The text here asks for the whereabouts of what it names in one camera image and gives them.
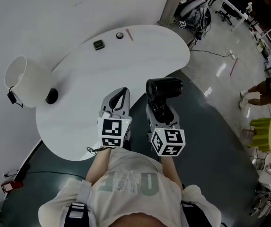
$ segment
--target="white t-shirt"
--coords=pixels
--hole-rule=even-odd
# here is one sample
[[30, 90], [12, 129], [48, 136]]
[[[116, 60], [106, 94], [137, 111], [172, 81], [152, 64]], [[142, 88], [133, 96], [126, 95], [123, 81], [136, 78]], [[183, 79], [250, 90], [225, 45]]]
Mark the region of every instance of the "white t-shirt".
[[[61, 210], [76, 201], [81, 181], [70, 179], [58, 195], [39, 209], [42, 227], [57, 227]], [[180, 190], [166, 178], [162, 165], [142, 154], [112, 150], [108, 170], [90, 189], [87, 205], [94, 211], [98, 227], [108, 227], [118, 218], [144, 213], [168, 227], [181, 227], [181, 200], [195, 203], [212, 227], [219, 227], [220, 211], [191, 185]]]

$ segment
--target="white oval table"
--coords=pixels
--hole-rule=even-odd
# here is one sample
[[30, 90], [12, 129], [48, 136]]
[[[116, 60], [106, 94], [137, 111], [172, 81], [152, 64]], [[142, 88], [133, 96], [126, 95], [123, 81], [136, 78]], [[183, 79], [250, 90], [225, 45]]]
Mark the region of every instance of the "white oval table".
[[[116, 38], [118, 32], [124, 34], [122, 39]], [[103, 40], [105, 48], [96, 51], [93, 42], [97, 40]], [[118, 28], [88, 40], [52, 72], [53, 87], [59, 92], [57, 102], [36, 108], [36, 124], [44, 144], [67, 160], [92, 157], [87, 147], [97, 147], [97, 118], [104, 97], [127, 87], [132, 106], [145, 93], [148, 79], [165, 77], [189, 59], [189, 48], [182, 38], [156, 25]]]

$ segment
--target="white lamp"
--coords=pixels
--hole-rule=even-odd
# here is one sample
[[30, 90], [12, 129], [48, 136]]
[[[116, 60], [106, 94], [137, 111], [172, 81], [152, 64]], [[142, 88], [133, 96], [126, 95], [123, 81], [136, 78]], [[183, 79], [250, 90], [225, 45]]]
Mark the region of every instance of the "white lamp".
[[58, 91], [51, 88], [51, 71], [35, 64], [25, 56], [18, 56], [10, 63], [4, 82], [9, 92], [13, 93], [11, 96], [17, 97], [30, 108], [44, 101], [53, 104], [58, 98]]

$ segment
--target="green stool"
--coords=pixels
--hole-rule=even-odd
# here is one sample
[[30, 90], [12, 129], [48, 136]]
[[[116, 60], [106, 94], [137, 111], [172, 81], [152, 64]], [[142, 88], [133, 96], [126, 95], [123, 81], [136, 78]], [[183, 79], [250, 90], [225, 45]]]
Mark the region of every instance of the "green stool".
[[256, 134], [249, 146], [271, 152], [271, 118], [251, 120], [250, 125], [255, 127]]

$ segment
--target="office chair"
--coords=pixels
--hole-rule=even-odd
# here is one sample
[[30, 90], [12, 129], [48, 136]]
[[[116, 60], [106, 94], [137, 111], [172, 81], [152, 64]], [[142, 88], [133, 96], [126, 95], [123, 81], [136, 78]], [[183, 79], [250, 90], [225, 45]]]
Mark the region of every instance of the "office chair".
[[224, 13], [223, 11], [216, 11], [215, 13], [219, 13], [223, 16], [222, 21], [225, 21], [225, 19], [229, 22], [230, 25], [232, 25], [232, 22], [230, 21], [229, 15], [233, 16], [233, 17], [237, 17], [238, 13], [231, 9], [229, 5], [223, 3], [222, 4], [222, 8], [226, 11], [226, 13]]

